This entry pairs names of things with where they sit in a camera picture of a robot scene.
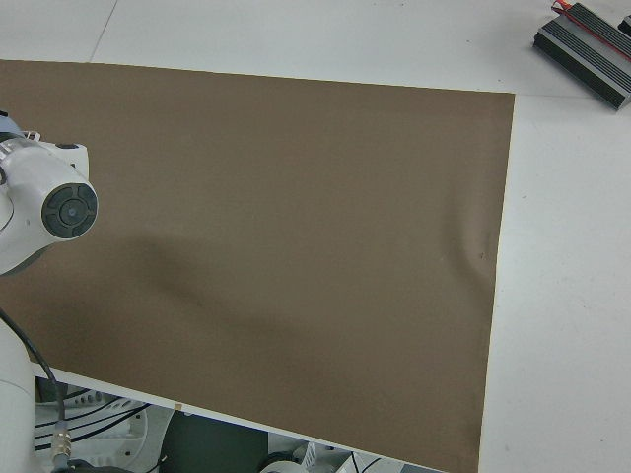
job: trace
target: white table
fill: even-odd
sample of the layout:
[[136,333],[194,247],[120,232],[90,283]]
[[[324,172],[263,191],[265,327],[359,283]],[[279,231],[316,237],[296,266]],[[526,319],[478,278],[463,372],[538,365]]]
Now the white table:
[[[7,0],[0,58],[516,93],[480,471],[628,471],[631,107],[615,113],[532,50],[549,6]],[[631,13],[587,6],[615,25]]]

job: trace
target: brown board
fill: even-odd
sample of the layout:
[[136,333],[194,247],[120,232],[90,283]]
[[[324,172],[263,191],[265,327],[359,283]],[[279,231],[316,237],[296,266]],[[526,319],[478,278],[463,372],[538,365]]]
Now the brown board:
[[0,62],[93,229],[1,279],[59,369],[474,472],[514,96]]

